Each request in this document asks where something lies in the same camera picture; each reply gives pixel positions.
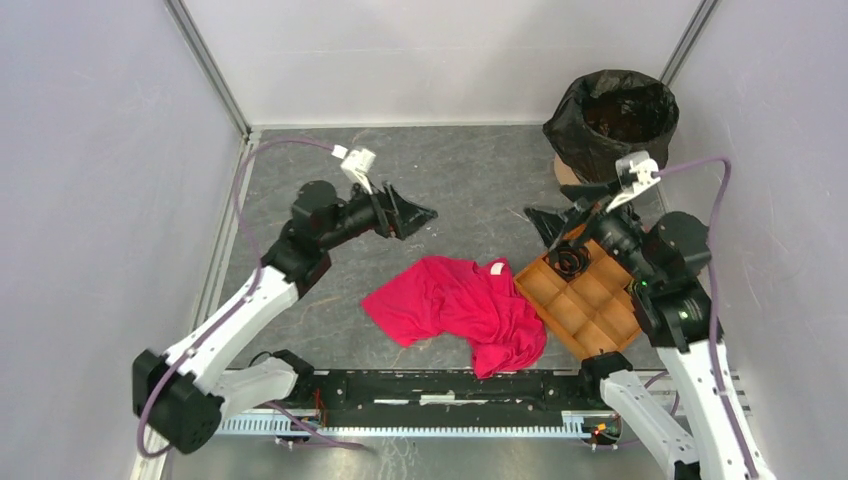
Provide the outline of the orange trash bin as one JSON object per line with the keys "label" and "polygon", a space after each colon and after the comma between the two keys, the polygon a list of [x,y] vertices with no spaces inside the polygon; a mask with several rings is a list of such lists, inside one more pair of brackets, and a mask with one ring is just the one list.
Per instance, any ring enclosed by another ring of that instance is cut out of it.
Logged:
{"label": "orange trash bin", "polygon": [[583,179],[558,155],[553,158],[553,171],[560,185],[580,185],[584,183]]}

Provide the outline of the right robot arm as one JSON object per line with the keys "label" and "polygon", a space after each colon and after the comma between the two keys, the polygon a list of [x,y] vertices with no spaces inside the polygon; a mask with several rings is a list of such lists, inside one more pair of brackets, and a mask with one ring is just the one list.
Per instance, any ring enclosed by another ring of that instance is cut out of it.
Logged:
{"label": "right robot arm", "polygon": [[769,479],[772,470],[756,446],[733,387],[715,284],[699,281],[712,270],[709,230],[696,217],[673,211],[645,229],[630,203],[651,181],[565,185],[565,209],[528,207],[547,259],[596,244],[630,275],[630,297],[641,331],[674,382],[688,420],[681,426],[653,399],[618,352],[582,362],[580,400],[611,407],[630,426],[670,479]]}

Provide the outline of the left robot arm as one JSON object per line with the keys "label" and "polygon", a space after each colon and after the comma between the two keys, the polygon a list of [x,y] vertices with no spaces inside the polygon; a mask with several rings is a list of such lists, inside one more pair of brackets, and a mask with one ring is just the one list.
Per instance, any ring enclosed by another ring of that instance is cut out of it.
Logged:
{"label": "left robot arm", "polygon": [[184,339],[157,354],[142,351],[132,364],[132,407],[139,419],[137,449],[145,458],[152,430],[167,453],[197,451],[221,424],[247,410],[283,400],[306,405],[313,379],[277,356],[241,370],[229,365],[283,311],[326,274],[332,249],[368,231],[405,240],[438,216],[404,199],[390,184],[356,184],[347,200],[323,180],[304,184],[278,239],[260,257],[246,283]]}

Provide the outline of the black trash bag roll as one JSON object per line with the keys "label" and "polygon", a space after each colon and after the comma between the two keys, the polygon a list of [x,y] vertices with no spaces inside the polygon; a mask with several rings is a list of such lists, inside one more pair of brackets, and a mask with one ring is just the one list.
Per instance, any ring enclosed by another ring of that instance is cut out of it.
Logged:
{"label": "black trash bag roll", "polygon": [[579,247],[563,243],[547,256],[548,265],[565,281],[582,275],[591,264],[591,254],[585,245]]}

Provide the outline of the red cloth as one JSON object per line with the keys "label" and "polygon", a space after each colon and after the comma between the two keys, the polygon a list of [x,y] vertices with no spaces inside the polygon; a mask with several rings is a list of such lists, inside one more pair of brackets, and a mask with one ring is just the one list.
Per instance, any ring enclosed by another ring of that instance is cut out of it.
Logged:
{"label": "red cloth", "polygon": [[404,348],[442,334],[464,339],[479,379],[531,366],[547,344],[543,321],[518,292],[504,257],[487,264],[423,257],[366,296],[361,306]]}

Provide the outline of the orange compartment tray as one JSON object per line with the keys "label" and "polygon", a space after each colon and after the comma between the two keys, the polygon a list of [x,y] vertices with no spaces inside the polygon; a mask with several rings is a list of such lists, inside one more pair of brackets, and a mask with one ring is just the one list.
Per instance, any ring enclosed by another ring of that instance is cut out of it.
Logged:
{"label": "orange compartment tray", "polygon": [[584,252],[587,267],[569,279],[545,254],[514,276],[518,292],[579,361],[621,352],[642,334],[628,291],[633,278],[597,242]]}

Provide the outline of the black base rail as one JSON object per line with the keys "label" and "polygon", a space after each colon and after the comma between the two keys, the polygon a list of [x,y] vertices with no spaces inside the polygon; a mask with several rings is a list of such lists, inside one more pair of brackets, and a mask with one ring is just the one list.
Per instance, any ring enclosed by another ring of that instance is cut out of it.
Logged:
{"label": "black base rail", "polygon": [[605,404],[570,371],[523,370],[477,378],[470,370],[316,371],[281,405],[316,409],[326,427],[553,427],[563,412]]}

